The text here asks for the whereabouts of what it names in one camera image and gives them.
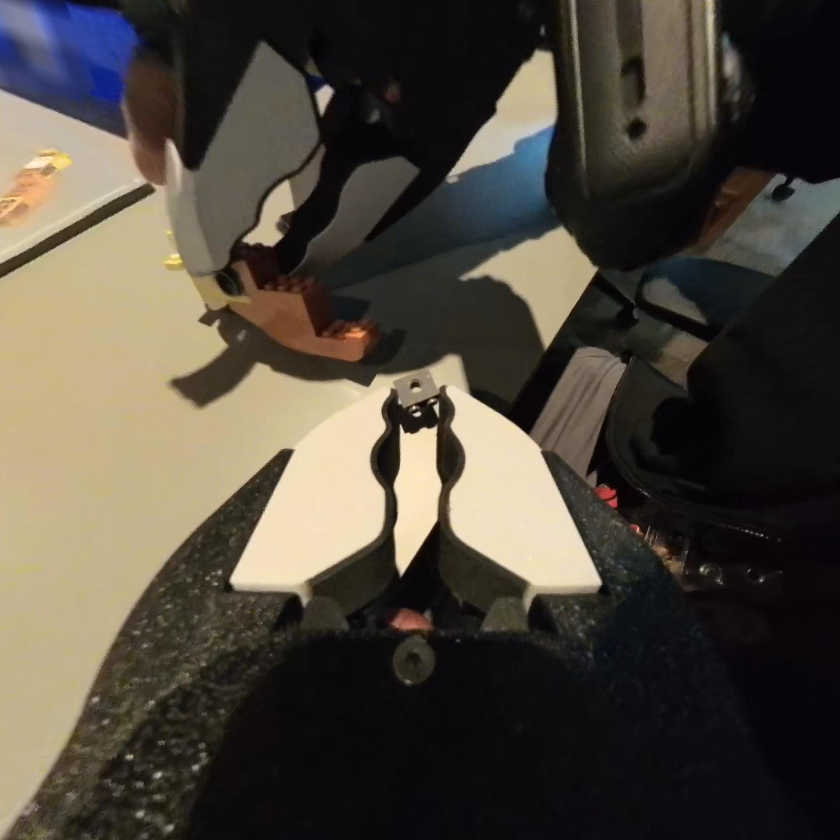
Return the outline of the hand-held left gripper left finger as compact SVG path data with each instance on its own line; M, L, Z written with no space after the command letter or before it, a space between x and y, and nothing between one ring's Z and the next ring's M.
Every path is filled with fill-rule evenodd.
M393 390L375 391L291 451L230 576L234 592L328 598L342 611L382 597L397 576L399 410Z

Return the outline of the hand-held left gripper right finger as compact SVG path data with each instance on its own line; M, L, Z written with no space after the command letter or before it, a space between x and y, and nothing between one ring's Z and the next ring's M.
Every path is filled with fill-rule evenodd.
M438 398L438 570L456 600L593 595L602 577L540 447L470 394Z

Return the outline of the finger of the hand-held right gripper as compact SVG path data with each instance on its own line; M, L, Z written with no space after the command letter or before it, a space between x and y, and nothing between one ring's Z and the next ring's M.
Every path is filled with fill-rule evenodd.
M419 169L401 155L359 161L338 150L290 152L273 149L279 183L296 179L318 162L309 194L292 210L285 234L273 247L282 277L315 276L362 246Z
M268 195L309 162L320 144L316 104L304 74L259 41L203 160L186 164L166 147L167 211L190 277L225 270L259 223Z

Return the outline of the brown toy brick model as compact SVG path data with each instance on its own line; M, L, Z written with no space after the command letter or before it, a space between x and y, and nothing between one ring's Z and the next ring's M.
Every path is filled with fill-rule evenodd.
M279 345L320 358L361 362L382 339L369 318L339 318L329 290L311 277L283 276L272 247L241 243L234 263L193 285L211 324L222 312L239 315Z

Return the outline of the small black brick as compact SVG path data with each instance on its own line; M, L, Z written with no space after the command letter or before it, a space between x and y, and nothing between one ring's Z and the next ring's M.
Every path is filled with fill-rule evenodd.
M407 374L393 382L396 417L406 434L417 434L438 424L440 388L429 370Z

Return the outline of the grey desk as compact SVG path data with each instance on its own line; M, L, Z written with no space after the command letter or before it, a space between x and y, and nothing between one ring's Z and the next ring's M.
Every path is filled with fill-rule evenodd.
M516 400L593 274L543 193L554 119L539 51L445 184L324 277L383 329L371 364L203 321L155 192L2 279L2 834L147 584L281 449L415 369Z

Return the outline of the person's right hand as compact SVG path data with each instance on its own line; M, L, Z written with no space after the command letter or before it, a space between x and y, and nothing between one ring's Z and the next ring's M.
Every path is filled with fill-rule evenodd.
M153 51L139 50L124 81L121 109L133 162L153 186L166 183L166 147L174 138L180 103L170 64Z

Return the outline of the grey cloth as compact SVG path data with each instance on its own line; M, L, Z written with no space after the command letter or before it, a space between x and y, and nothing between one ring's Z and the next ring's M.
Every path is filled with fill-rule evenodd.
M530 432L546 453L587 477L614 392L627 364L606 350L573 352Z

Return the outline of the blue parts bin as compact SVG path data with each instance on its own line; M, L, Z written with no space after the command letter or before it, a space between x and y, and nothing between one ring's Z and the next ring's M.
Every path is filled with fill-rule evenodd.
M1 89L125 138L123 83L137 44L119 2L2 1Z

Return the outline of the grey instruction booklet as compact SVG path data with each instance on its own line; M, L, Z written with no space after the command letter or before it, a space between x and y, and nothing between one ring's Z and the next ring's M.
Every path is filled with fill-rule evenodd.
M125 140L1 93L1 276L150 195Z

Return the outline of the black office chair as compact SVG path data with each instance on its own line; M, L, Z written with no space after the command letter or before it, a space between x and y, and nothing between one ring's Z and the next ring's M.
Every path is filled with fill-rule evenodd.
M593 283L637 320L607 272L645 268L707 223L728 146L754 101L725 2L552 2L558 103L545 192L596 268Z

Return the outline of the black backpack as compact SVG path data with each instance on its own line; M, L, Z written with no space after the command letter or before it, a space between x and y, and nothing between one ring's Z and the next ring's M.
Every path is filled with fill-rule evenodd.
M839 221L699 354L641 360L604 425L623 481L679 520L838 553Z

